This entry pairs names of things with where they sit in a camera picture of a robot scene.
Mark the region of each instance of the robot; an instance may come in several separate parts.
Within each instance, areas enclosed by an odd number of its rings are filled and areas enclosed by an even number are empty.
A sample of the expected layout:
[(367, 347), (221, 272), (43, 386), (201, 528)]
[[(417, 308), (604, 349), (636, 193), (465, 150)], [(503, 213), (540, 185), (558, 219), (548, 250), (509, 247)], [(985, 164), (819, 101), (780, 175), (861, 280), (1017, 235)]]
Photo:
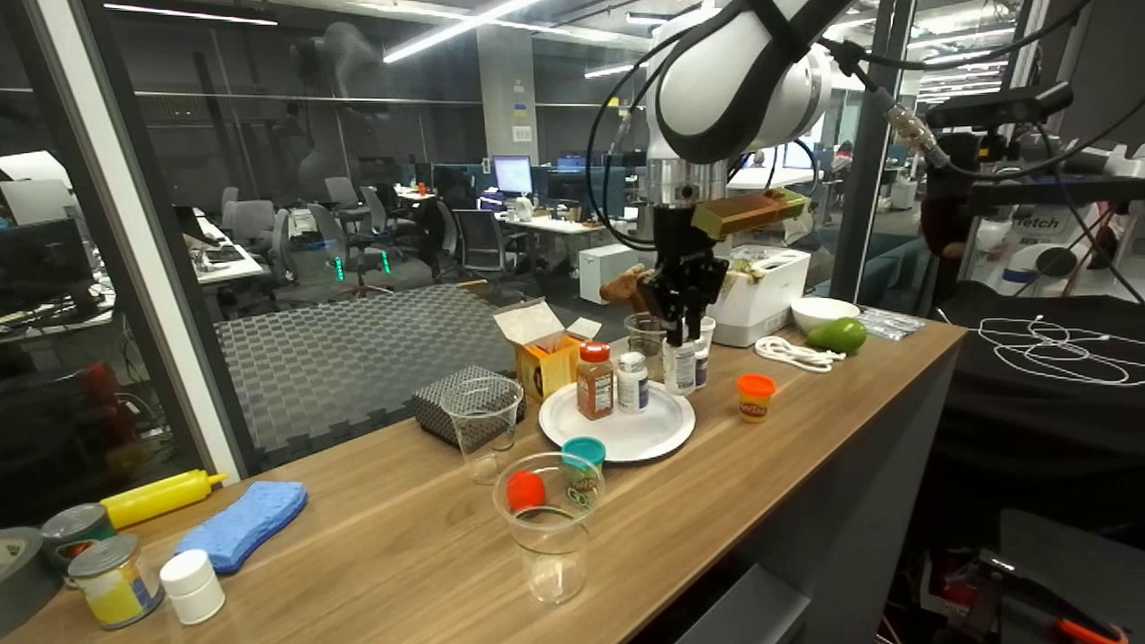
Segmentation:
[(710, 253), (741, 230), (796, 213), (795, 193), (716, 195), (696, 193), (690, 164), (716, 164), (749, 148), (802, 137), (826, 107), (826, 56), (819, 33), (852, 0), (731, 0), (696, 26), (666, 33), (651, 86), (651, 164), (657, 164), (656, 272), (604, 288), (666, 318), (671, 347), (696, 339), (716, 304), (725, 260)]

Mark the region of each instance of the small orange cup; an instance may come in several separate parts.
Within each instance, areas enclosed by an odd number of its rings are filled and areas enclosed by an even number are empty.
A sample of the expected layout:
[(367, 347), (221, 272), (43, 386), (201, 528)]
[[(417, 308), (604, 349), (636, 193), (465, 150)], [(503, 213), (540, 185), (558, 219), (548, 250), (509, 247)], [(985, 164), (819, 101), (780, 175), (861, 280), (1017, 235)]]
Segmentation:
[(766, 408), (771, 404), (775, 396), (775, 378), (762, 377), (762, 372), (743, 372), (737, 378), (737, 392), (741, 392), (741, 415), (743, 418), (762, 418)]

